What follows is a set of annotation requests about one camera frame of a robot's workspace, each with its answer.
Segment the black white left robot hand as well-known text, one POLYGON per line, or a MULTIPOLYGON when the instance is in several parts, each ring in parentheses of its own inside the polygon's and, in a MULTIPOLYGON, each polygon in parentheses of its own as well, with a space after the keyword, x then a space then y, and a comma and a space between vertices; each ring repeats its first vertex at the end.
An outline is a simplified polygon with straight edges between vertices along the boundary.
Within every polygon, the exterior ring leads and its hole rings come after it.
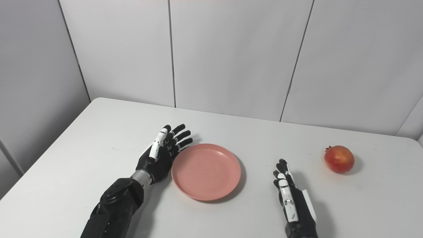
POLYGON ((164 126, 148 149, 141 155, 131 178, 142 187, 162 181, 171 170, 177 155, 193 143, 185 124, 174 129, 164 126))

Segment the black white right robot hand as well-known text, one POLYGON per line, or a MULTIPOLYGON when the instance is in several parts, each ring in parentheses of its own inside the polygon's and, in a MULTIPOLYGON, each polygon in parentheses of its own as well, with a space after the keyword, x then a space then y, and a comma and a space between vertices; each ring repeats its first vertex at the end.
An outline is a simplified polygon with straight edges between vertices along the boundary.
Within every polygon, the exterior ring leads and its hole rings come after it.
POLYGON ((288 163, 280 159, 273 172, 279 202, 286 219, 288 238, 317 238, 316 214, 307 190, 296 187, 288 163))

